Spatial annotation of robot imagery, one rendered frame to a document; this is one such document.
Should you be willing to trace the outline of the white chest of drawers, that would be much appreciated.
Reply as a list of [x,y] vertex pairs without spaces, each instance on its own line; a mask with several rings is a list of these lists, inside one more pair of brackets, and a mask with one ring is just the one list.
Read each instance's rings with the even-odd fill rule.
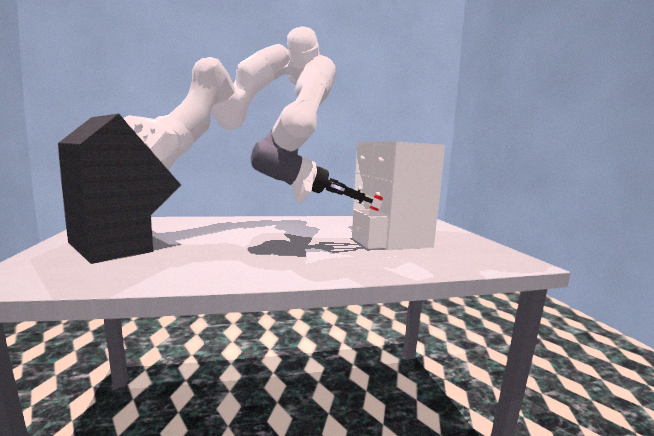
[[[376,144],[395,144],[393,178],[373,175]],[[372,174],[392,180],[386,250],[433,248],[435,243],[445,145],[410,142],[357,142],[374,144]],[[371,181],[371,195],[372,195]],[[370,196],[371,196],[370,195]]]

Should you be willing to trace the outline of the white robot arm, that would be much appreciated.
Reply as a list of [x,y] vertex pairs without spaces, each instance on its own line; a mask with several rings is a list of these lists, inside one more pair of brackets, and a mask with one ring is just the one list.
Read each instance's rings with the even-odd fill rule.
[[293,29],[287,45],[288,50],[277,44],[242,61],[234,84],[218,59],[201,59],[193,67],[187,97],[169,115],[156,119],[127,116],[124,120],[170,170],[209,129],[210,112],[224,129],[237,129],[257,92],[288,75],[290,82],[297,83],[299,99],[285,107],[271,132],[256,142],[251,164],[260,173],[291,185],[301,204],[312,191],[317,168],[315,162],[299,156],[298,149],[315,132],[316,111],[333,86],[336,69],[332,60],[320,55],[310,28]]

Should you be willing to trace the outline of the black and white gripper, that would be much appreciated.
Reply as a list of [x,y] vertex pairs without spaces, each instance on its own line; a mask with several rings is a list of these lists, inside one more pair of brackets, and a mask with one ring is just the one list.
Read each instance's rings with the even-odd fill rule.
[[356,191],[352,188],[349,188],[345,184],[340,183],[338,180],[332,178],[330,178],[329,180],[328,170],[321,168],[319,166],[317,166],[316,168],[317,168],[317,174],[312,185],[313,192],[321,193],[324,190],[324,188],[326,188],[327,191],[330,191],[332,193],[337,193],[339,195],[344,194],[346,196],[349,196],[350,198],[354,198],[355,200],[357,199],[360,204],[363,202],[365,204],[380,209],[380,206],[382,204],[381,200],[371,197],[365,193],[361,193],[360,192],[361,190]]

